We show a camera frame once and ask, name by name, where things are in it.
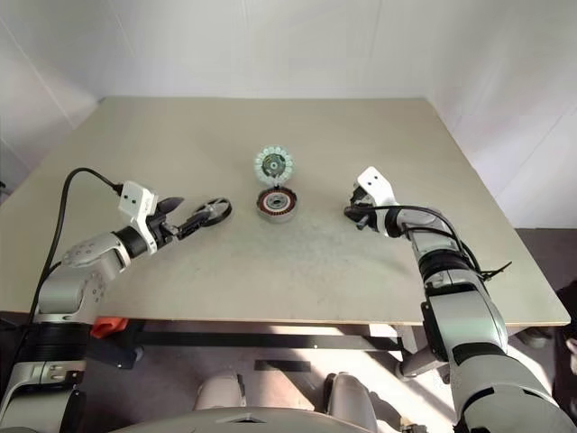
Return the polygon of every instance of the beige tabletop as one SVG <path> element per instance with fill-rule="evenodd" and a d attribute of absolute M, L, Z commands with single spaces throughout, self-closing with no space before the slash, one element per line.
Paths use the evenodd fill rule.
<path fill-rule="evenodd" d="M 285 146 L 298 212 L 261 219 L 252 162 Z M 422 282 L 408 241 L 359 232 L 343 216 L 355 178 L 374 165 L 397 200 L 441 209 L 481 267 L 511 326 L 554 325 L 566 311 L 525 246 L 424 100 L 241 100 L 111 97 L 0 207 L 0 310 L 25 311 L 52 237 L 60 190 L 78 166 L 186 201 L 234 211 L 220 225 L 143 256 L 109 287 L 103 316 L 331 323 L 421 323 Z M 58 255 L 123 226 L 117 196 L 78 175 Z"/>

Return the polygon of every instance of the floor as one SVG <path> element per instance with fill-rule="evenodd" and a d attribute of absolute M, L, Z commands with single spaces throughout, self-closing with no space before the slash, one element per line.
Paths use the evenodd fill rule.
<path fill-rule="evenodd" d="M 577 230 L 518 230 L 547 279 L 556 289 L 577 277 Z M 204 330 L 194 322 L 150 323 L 149 328 Z M 212 330 L 227 332 L 311 332 L 307 327 L 266 324 L 219 324 Z M 315 327 L 318 334 L 359 332 L 358 327 Z M 379 329 L 385 335 L 394 332 Z M 534 370 L 545 386 L 553 378 L 551 347 L 531 350 L 511 338 L 510 354 Z M 256 360 L 309 361 L 301 372 L 255 371 Z M 209 375 L 232 368 L 243 375 L 249 405 L 312 410 L 322 402 L 323 383 L 329 373 L 355 374 L 371 391 L 379 419 L 399 427 L 399 418 L 425 424 L 429 432 L 452 431 L 453 404 L 449 387 L 436 372 L 401 382 L 394 375 L 396 359 L 390 354 L 359 351 L 174 348 L 147 346 L 144 357 L 131 371 L 88 361 L 82 389 L 88 405 L 85 431 L 110 431 L 148 419 L 191 410 L 199 384 Z"/>

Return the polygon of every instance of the circular gear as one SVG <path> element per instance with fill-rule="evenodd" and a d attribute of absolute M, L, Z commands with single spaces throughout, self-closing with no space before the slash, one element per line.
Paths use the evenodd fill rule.
<path fill-rule="evenodd" d="M 278 187 L 289 180 L 293 170 L 292 156 L 283 147 L 265 147 L 254 159 L 257 178 L 272 187 Z"/>
<path fill-rule="evenodd" d="M 256 201 L 259 214 L 271 223 L 289 221 L 297 208 L 297 194 L 288 188 L 265 189 Z"/>

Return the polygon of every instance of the black wire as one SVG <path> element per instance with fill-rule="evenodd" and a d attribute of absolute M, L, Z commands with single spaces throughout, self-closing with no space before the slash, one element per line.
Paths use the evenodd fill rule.
<path fill-rule="evenodd" d="M 56 271 L 56 268 L 58 268 L 60 265 L 62 264 L 62 262 L 56 262 L 54 263 L 50 269 L 48 269 L 48 275 L 46 275 L 46 278 L 50 277 L 50 274 L 53 273 L 54 271 Z"/>
<path fill-rule="evenodd" d="M 485 281 L 489 281 L 491 278 L 493 278 L 495 275 L 497 275 L 498 273 L 502 273 L 503 271 L 505 271 L 513 262 L 509 262 L 503 266 L 501 266 L 500 268 L 498 268 L 495 271 L 485 271 L 482 273 L 483 279 Z"/>
<path fill-rule="evenodd" d="M 463 248 L 463 242 L 461 241 L 461 238 L 457 234 L 457 231 L 454 229 L 453 224 L 451 224 L 451 221 L 449 221 L 441 212 L 437 212 L 436 210 L 430 209 L 429 207 L 412 206 L 412 205 L 390 205 L 390 206 L 374 206 L 374 207 L 352 206 L 352 208 L 358 210 L 359 212 L 364 213 L 372 212 L 374 210 L 406 209 L 406 210 L 418 210 L 420 212 L 425 212 L 426 214 L 433 215 L 439 218 L 447 225 L 447 227 L 449 227 L 449 230 L 451 230 L 451 233 L 454 236 L 453 239 L 457 243 L 459 251 L 463 254 L 466 254 Z"/>
<path fill-rule="evenodd" d="M 467 255 L 471 259 L 472 266 L 473 268 L 475 268 L 475 271 L 482 272 L 481 267 L 479 266 L 479 262 L 477 261 L 477 257 L 475 257 L 475 254 L 472 253 L 471 248 L 469 248 L 469 245 L 463 242 L 463 248 L 465 249 Z"/>

